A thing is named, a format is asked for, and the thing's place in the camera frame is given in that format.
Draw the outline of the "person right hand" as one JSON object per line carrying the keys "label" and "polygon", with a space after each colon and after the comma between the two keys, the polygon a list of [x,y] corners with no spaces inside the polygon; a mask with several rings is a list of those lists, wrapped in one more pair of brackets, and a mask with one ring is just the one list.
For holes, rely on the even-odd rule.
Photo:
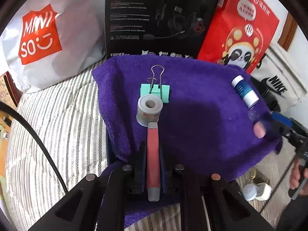
{"label": "person right hand", "polygon": [[[294,161],[293,164],[293,168],[291,170],[291,174],[290,174],[290,188],[292,190],[295,190],[299,187],[300,183],[299,180],[301,178],[301,172],[299,169],[299,165],[300,165],[300,159],[297,157]],[[300,196],[307,196],[308,194],[308,185],[307,183],[305,184],[305,186],[303,187],[303,189],[300,191],[299,195]]]}

